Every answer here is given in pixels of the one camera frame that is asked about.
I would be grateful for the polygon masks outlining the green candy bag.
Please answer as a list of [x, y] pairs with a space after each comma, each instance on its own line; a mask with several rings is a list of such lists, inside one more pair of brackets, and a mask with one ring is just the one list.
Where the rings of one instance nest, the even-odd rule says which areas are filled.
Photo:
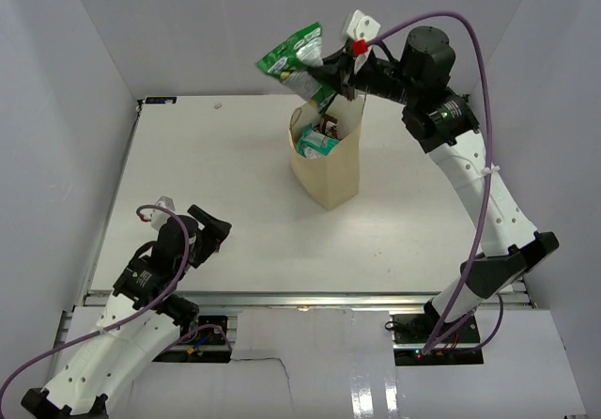
[[323, 67], [321, 52], [322, 26], [315, 22], [279, 43], [255, 65], [263, 74], [274, 78], [323, 114], [336, 92], [309, 72], [309, 69]]

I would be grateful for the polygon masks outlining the dark small candy packet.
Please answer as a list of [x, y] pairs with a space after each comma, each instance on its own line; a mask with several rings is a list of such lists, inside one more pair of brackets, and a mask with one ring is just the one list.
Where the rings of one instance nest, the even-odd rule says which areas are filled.
[[320, 133], [327, 136], [328, 138], [336, 139], [336, 140], [339, 139], [339, 137], [338, 137], [338, 119], [333, 116], [324, 114], [320, 119], [317, 129], [319, 130]]

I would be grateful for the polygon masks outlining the teal snack packet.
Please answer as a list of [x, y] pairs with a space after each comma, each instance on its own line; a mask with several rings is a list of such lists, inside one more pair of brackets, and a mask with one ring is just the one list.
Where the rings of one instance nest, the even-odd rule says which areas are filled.
[[311, 125], [304, 127], [296, 144], [297, 152], [305, 159], [320, 159], [328, 156], [339, 144], [339, 140], [328, 137]]

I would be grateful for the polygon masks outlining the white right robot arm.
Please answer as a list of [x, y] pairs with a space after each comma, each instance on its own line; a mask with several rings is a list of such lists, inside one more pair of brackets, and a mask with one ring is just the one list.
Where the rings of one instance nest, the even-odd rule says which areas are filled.
[[517, 205], [490, 160], [490, 145], [468, 97], [448, 86], [455, 51], [442, 30], [411, 29], [399, 59], [368, 54], [357, 68], [363, 55], [362, 41], [349, 41], [308, 71], [349, 100], [364, 92], [401, 104], [407, 131], [449, 180], [476, 228], [459, 276], [408, 326], [425, 332], [426, 345], [433, 348], [455, 335], [458, 324], [483, 301], [533, 270], [560, 244]]

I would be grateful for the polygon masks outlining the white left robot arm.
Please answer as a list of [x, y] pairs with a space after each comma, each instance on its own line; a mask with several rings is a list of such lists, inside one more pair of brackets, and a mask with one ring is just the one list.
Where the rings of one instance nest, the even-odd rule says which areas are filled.
[[177, 285], [220, 250], [232, 225], [195, 205], [183, 215], [162, 205], [151, 211], [157, 235], [118, 276], [93, 331], [75, 341], [55, 376], [24, 394], [21, 405], [33, 417], [107, 418], [157, 356], [196, 337], [198, 306]]

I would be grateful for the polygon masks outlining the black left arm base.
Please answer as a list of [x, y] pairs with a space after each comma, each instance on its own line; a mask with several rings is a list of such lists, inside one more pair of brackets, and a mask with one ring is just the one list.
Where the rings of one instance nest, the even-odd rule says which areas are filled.
[[212, 325], [220, 326], [227, 333], [228, 317], [223, 315], [201, 315], [198, 317], [197, 325], [207, 325], [207, 328], [197, 331], [192, 337], [162, 353], [155, 361], [161, 363], [227, 364], [230, 361], [231, 350], [227, 347], [222, 334], [212, 328]]

